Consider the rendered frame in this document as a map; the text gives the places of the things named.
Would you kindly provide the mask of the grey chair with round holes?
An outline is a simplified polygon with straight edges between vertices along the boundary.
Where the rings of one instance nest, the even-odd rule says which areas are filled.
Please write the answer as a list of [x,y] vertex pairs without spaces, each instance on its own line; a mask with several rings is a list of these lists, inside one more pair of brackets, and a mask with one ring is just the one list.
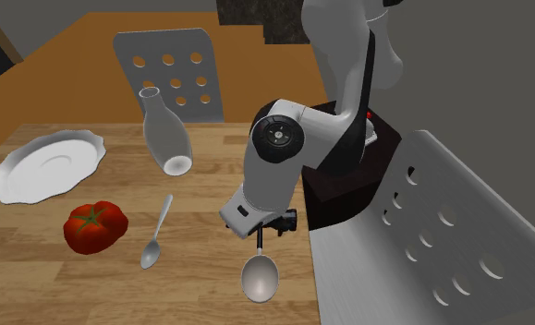
[[310,248],[322,325],[482,325],[535,307],[535,227],[425,130]]
[[225,121],[213,44],[202,28],[119,32],[117,60],[135,94],[156,87],[186,123]]

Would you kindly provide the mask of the red tomato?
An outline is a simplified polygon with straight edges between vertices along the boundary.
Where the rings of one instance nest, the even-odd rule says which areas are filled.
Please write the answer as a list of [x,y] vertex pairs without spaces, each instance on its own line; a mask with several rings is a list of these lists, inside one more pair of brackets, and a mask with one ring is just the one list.
[[77,207],[63,225],[68,246],[82,255],[96,254],[109,248],[127,229],[127,216],[109,201]]

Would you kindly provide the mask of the white scalloped plate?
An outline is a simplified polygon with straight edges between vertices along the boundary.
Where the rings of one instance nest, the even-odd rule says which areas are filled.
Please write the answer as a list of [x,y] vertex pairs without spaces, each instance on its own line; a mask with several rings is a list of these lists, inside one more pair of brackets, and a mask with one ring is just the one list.
[[0,163],[0,202],[36,204],[67,193],[92,175],[106,154],[90,130],[60,130],[11,151]]

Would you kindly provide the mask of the grey narrow-necked vase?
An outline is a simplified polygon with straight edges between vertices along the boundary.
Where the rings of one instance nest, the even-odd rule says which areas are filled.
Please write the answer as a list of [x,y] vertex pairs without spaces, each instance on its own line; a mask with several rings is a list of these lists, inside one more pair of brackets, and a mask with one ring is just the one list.
[[166,107],[158,88],[144,88],[139,96],[145,109],[143,136],[152,157],[166,175],[186,174],[193,165],[193,158],[185,126]]

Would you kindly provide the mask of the dark robot stand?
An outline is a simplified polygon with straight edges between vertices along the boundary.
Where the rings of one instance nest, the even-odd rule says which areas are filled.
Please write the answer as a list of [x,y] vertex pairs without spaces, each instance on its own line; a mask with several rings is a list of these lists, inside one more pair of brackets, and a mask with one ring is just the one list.
[[375,112],[371,122],[378,138],[366,147],[360,165],[350,174],[332,177],[309,167],[302,169],[311,231],[347,221],[371,203],[401,141],[400,134]]

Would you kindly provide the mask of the small grey spoon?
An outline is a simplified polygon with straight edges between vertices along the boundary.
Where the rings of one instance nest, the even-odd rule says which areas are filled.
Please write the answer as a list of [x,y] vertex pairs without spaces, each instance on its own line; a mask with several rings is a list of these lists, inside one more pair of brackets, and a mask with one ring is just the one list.
[[143,249],[143,251],[141,253],[140,266],[144,270],[147,270],[150,267],[152,267],[156,263],[158,258],[160,257],[161,248],[160,248],[160,245],[157,242],[157,236],[158,236],[158,234],[160,232],[162,223],[164,222],[164,219],[165,219],[165,217],[166,217],[166,215],[167,215],[167,213],[168,213],[168,211],[170,209],[170,206],[171,206],[172,202],[173,202],[173,195],[172,194],[167,195],[165,197],[165,199],[164,199],[164,205],[163,205],[163,207],[161,209],[161,212],[160,212],[160,215],[159,215],[159,218],[158,218],[158,222],[157,222],[156,228],[154,230],[152,239],[146,245],[146,247]]

